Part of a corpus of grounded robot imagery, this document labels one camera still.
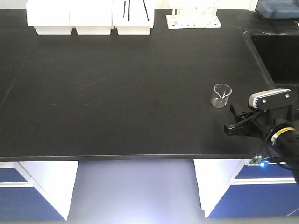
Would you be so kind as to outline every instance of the white plastic box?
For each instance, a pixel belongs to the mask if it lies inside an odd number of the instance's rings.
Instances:
[[[130,0],[129,10],[129,0],[113,0],[113,25],[116,26],[117,33],[149,35],[154,26],[154,4],[154,0]]]
[[[29,0],[27,24],[40,35],[70,35],[69,0]]]
[[[70,2],[70,24],[81,35],[110,35],[112,0],[73,0]]]

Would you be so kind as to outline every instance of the glass beaker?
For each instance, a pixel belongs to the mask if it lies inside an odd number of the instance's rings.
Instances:
[[[214,86],[211,103],[213,107],[223,108],[228,102],[229,95],[232,93],[232,89],[224,84],[219,83]]]

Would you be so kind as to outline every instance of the sink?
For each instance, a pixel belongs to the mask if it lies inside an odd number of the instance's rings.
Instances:
[[[245,32],[244,38],[269,89],[289,88],[299,94],[299,33]],[[299,109],[299,101],[294,105]]]

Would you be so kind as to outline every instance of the floor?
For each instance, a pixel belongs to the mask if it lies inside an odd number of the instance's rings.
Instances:
[[[42,223],[297,224],[299,217],[206,220],[192,160],[122,160],[80,162],[68,220]]]

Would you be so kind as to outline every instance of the black cable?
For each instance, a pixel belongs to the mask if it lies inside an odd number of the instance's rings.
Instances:
[[[130,8],[131,8],[131,0],[129,0],[128,21],[130,21]]]
[[[149,20],[149,15],[148,15],[148,10],[146,9],[145,1],[144,0],[143,0],[143,4],[144,4],[144,8],[145,8],[146,18],[148,18],[148,21],[150,21]]]
[[[273,161],[274,161],[277,165],[279,165],[280,167],[282,167],[282,168],[284,168],[284,169],[290,170],[290,171],[299,171],[299,169],[294,169],[294,168],[291,168],[291,167],[287,167],[287,166],[285,166],[285,165],[283,165],[283,164],[280,164],[280,162],[276,160],[276,157],[273,156],[273,155],[271,155],[270,150],[269,150],[269,146],[268,146],[268,142],[270,141],[270,140],[269,140],[270,136],[273,134],[274,127],[275,127],[275,124],[273,124],[273,126],[272,126],[271,129],[270,129],[270,133],[269,133],[269,134],[267,135],[267,137],[266,137],[266,124],[264,125],[264,129],[263,129],[263,142],[262,142],[262,144],[261,144],[261,146],[260,146],[259,151],[261,151],[261,149],[262,149],[263,147],[265,147],[268,156],[269,156],[271,159],[273,159]]]
[[[277,164],[279,165],[280,167],[284,168],[284,169],[287,169],[287,170],[290,170],[290,171],[299,171],[299,169],[294,169],[294,168],[291,168],[291,167],[288,167],[288,166],[285,166],[283,164],[280,164],[279,161],[277,161],[277,157],[276,156],[273,156],[271,153],[270,153],[270,150],[269,150],[269,146],[268,146],[268,141],[269,141],[269,137],[270,135],[272,134],[273,131],[270,132],[270,134],[264,139],[263,143],[264,143],[264,146],[265,146],[265,149],[266,149],[266,152],[268,154],[268,156]]]
[[[126,0],[123,2],[123,18],[125,18],[125,12],[126,12]]]

